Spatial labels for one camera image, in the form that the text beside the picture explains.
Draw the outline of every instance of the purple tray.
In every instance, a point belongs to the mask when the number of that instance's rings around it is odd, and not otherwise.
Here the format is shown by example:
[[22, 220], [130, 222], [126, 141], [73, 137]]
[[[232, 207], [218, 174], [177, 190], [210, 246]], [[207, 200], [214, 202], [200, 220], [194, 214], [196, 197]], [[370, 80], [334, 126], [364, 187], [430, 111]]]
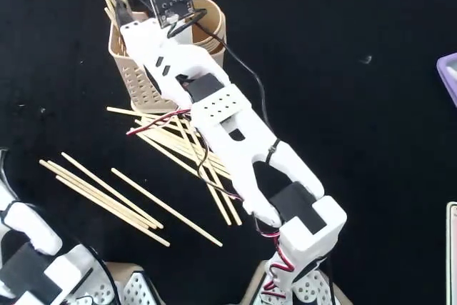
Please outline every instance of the purple tray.
[[[448, 67], [453, 65], [453, 68], [456, 69], [456, 74], [453, 76]], [[454, 102], [454, 105], [457, 106], [457, 53], [451, 54], [445, 57], [442, 57], [436, 63], [436, 68], [443, 80], [444, 86], [448, 89], [449, 94]]]

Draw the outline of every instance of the robotic arm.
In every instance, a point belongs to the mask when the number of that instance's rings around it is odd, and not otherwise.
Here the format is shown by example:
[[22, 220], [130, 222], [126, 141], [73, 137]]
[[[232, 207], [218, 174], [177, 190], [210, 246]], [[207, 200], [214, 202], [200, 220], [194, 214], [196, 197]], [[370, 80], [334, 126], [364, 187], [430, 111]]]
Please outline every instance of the robotic arm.
[[[205, 49], [168, 38], [169, 29], [155, 18], [124, 20], [120, 32], [129, 56], [144, 67], [161, 96], [190, 109], [192, 125], [224, 163], [246, 212], [278, 228], [277, 252], [266, 265], [260, 297], [269, 304], [292, 302], [293, 290], [335, 246], [346, 213], [324, 195], [313, 172], [274, 135]], [[243, 135], [241, 141], [231, 138], [234, 130]], [[267, 199], [257, 185], [255, 161], [285, 173], [291, 184]]]

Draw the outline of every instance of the circuit board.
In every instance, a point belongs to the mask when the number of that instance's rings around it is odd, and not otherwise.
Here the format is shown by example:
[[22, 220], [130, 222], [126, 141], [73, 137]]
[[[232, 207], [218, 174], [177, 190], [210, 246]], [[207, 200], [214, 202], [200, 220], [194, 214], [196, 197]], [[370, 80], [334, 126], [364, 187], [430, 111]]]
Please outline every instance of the circuit board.
[[151, 0], [151, 4], [162, 29], [194, 13], [192, 0]]

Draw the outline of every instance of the paper cup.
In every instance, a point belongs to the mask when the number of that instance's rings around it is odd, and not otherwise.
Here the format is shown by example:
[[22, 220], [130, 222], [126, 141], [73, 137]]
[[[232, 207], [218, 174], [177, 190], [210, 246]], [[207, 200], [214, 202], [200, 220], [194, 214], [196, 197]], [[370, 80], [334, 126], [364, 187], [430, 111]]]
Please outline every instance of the paper cup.
[[[224, 35], [220, 33], [222, 27], [223, 16], [221, 9], [212, 0], [192, 0], [196, 9], [206, 9], [207, 13], [199, 23], [217, 35], [219, 38], [223, 38]], [[192, 26], [192, 37], [194, 44], [202, 46], [206, 49], [206, 45], [214, 40], [211, 36], [207, 35], [197, 26]]]
[[[227, 43], [227, 36], [225, 35], [223, 38], [224, 42]], [[219, 43], [219, 45], [214, 49], [214, 52], [211, 54], [211, 57], [214, 59], [214, 61], [217, 62], [221, 68], [224, 67], [224, 54], [226, 52], [225, 47]]]

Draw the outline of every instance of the black fabric surface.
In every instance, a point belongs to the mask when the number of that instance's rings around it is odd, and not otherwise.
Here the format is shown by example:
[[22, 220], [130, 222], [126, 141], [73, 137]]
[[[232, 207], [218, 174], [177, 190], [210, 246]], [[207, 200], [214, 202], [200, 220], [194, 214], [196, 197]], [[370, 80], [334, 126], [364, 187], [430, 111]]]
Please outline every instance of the black fabric surface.
[[[336, 283], [356, 304], [442, 304], [445, 207], [456, 200], [457, 109], [436, 60], [457, 51], [452, 0], [215, 0], [228, 42], [261, 75], [276, 133], [346, 210]], [[43, 206], [109, 261], [142, 265], [168, 304], [237, 302], [273, 244], [227, 227], [204, 184], [137, 138], [107, 51], [104, 0], [0, 0], [0, 144], [24, 201]], [[225, 64], [256, 110], [258, 89]], [[66, 151], [165, 223], [169, 249], [38, 165]], [[224, 243], [138, 195], [116, 167]]]

